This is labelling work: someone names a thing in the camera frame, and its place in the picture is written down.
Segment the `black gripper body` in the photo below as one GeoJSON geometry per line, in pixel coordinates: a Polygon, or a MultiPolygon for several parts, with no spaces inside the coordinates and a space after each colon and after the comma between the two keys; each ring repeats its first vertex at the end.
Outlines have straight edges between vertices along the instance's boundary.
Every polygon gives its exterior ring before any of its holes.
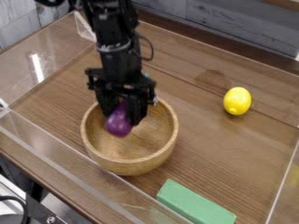
{"type": "Polygon", "coordinates": [[[98,47],[102,67],[90,67],[85,73],[89,76],[89,88],[97,92],[115,92],[119,98],[145,94],[149,104],[155,103],[157,82],[143,74],[141,47],[98,47]]]}

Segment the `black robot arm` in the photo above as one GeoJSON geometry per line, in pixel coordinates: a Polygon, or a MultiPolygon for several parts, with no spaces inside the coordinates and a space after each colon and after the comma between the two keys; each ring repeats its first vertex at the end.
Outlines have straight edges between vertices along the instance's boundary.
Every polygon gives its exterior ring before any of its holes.
{"type": "Polygon", "coordinates": [[[157,81],[143,73],[137,8],[131,0],[82,0],[82,9],[97,36],[102,67],[86,69],[89,88],[95,91],[106,116],[126,105],[126,120],[137,126],[157,102],[157,81]]]}

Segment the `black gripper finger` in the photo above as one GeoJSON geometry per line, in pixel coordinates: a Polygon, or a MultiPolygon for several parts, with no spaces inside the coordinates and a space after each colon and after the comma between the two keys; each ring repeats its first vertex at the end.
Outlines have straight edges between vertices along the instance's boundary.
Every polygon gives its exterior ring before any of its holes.
{"type": "Polygon", "coordinates": [[[110,91],[101,91],[97,92],[97,98],[105,116],[110,116],[119,104],[118,94],[110,91]]]}
{"type": "Polygon", "coordinates": [[[130,122],[137,126],[147,116],[149,100],[145,94],[129,96],[129,117],[130,122]]]}

